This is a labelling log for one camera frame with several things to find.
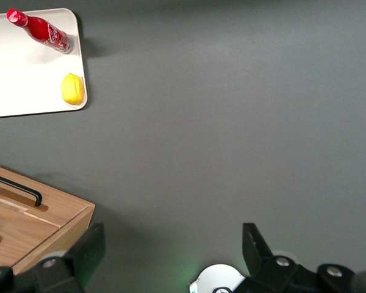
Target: black handle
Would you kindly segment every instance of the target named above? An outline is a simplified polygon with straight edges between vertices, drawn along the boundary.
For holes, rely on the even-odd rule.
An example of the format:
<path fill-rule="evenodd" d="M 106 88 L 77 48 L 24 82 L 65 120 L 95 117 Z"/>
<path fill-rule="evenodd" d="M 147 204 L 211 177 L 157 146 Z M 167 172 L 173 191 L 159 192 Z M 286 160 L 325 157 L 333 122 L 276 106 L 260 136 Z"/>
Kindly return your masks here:
<path fill-rule="evenodd" d="M 33 190 L 31 188 L 28 188 L 26 186 L 20 185 L 20 184 L 18 184 L 16 182 L 13 182 L 11 180 L 5 179 L 1 176 L 0 176 L 0 182 L 35 196 L 35 198 L 36 198 L 35 206 L 40 206 L 41 205 L 41 203 L 42 203 L 42 194 L 40 192 L 38 192 L 36 190 Z"/>

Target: red bottle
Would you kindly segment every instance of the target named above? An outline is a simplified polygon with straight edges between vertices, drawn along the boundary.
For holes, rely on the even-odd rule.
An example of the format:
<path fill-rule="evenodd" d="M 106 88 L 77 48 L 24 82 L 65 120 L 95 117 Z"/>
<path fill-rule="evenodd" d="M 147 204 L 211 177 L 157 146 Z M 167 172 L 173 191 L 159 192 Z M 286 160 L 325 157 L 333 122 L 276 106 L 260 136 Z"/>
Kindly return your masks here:
<path fill-rule="evenodd" d="M 35 41 L 61 53 L 69 54 L 74 48 L 71 37 L 42 18 L 27 16 L 17 9 L 10 9 L 7 12 L 7 19 L 23 28 Z"/>

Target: lemon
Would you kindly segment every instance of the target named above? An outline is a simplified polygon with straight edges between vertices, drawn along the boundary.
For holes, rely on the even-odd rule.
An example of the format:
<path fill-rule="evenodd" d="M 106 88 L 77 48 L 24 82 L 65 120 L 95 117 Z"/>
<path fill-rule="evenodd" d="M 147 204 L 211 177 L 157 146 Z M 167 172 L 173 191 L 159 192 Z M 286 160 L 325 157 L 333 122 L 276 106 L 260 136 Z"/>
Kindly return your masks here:
<path fill-rule="evenodd" d="M 61 82 L 61 95 L 65 102 L 78 105 L 83 102 L 84 88 L 81 78 L 75 74 L 68 74 Z"/>

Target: wooden drawer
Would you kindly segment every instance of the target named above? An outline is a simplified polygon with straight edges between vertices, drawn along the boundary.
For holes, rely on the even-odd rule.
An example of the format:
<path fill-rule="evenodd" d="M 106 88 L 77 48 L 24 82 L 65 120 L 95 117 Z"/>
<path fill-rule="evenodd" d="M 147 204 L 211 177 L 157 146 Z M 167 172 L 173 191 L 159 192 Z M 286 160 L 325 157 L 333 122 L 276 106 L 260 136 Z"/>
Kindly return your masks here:
<path fill-rule="evenodd" d="M 30 193 L 0 182 L 0 266 L 24 272 L 45 254 L 69 249 L 87 229 L 94 204 L 3 168 L 0 177 L 42 195 L 35 206 Z"/>

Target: white tray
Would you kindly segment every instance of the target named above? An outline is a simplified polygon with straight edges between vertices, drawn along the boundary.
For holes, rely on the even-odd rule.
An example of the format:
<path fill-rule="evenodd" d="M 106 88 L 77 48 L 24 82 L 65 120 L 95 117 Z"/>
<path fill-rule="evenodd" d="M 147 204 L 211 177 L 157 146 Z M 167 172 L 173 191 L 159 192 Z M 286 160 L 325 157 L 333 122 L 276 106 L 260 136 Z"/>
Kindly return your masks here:
<path fill-rule="evenodd" d="M 0 117 L 79 110 L 87 103 L 84 68 L 77 19 L 68 9 L 25 12 L 53 24 L 74 39 L 74 50 L 62 54 L 39 44 L 0 14 Z M 70 105 L 61 96 L 61 82 L 78 75 L 84 85 L 84 100 Z"/>

